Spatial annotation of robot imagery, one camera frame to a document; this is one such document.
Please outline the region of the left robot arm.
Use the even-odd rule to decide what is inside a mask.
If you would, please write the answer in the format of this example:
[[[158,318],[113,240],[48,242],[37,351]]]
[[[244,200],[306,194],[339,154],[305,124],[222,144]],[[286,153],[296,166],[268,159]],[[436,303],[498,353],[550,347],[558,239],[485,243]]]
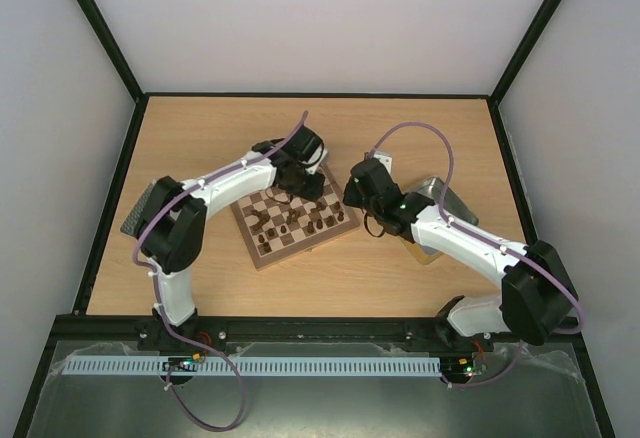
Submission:
[[[173,334],[196,315],[192,271],[207,221],[238,200],[272,187],[316,200],[324,187],[318,168],[327,153],[315,132],[298,125],[287,137],[257,143],[214,172],[184,181],[165,176],[147,188],[122,231],[136,239],[133,261],[148,269],[154,311]]]

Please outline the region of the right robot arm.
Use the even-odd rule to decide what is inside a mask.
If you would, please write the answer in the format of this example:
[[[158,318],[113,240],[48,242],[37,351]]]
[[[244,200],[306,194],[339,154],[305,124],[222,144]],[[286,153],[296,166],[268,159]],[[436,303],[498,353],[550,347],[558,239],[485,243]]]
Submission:
[[[404,193],[376,158],[351,169],[343,202],[363,210],[384,233],[446,254],[499,287],[495,296],[455,298],[442,309],[436,337],[447,349],[460,348],[474,335],[503,332],[539,346],[562,332],[562,322],[578,307],[552,245],[500,238],[441,210],[421,193]]]

